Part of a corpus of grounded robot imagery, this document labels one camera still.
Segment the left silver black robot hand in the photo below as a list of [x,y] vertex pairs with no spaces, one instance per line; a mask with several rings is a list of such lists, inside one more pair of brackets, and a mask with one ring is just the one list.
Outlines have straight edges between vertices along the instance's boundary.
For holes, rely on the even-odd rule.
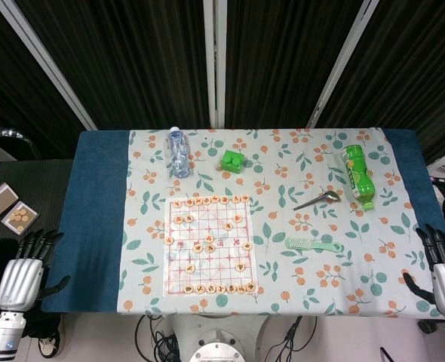
[[0,282],[0,309],[9,312],[26,312],[47,296],[59,293],[71,277],[65,275],[58,284],[43,288],[45,271],[51,266],[56,243],[64,236],[54,229],[30,232],[18,244],[14,259],[5,267]]

